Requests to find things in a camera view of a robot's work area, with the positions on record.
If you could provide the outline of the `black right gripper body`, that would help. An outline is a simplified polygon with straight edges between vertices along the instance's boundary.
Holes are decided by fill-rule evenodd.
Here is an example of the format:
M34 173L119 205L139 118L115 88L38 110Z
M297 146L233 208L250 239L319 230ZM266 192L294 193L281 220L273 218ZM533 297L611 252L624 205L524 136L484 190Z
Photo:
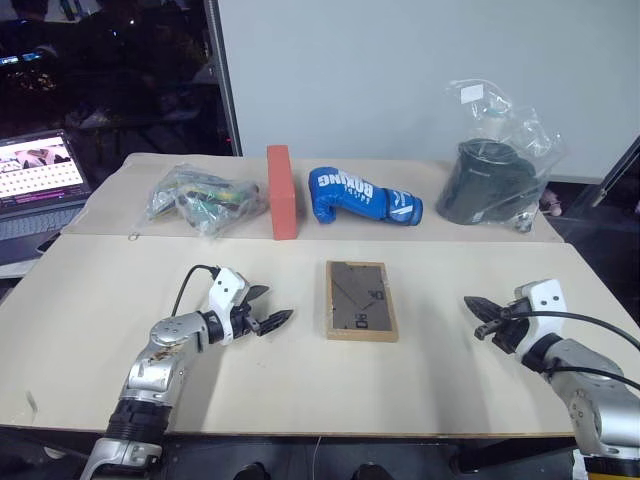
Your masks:
M502 321L495 332L492 342L506 354L514 354L520 342L529 330L527 317L515 318L514 314L524 314L531 311L530 301L521 298L499 309L498 319Z

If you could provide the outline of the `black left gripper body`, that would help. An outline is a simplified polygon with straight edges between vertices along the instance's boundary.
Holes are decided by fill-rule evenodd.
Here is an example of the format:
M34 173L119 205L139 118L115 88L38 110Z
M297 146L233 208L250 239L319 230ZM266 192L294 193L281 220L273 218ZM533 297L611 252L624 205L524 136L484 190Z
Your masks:
M250 303L246 300L232 308L230 320L234 337L243 337L250 333L262 335L261 324L251 316L251 309Z

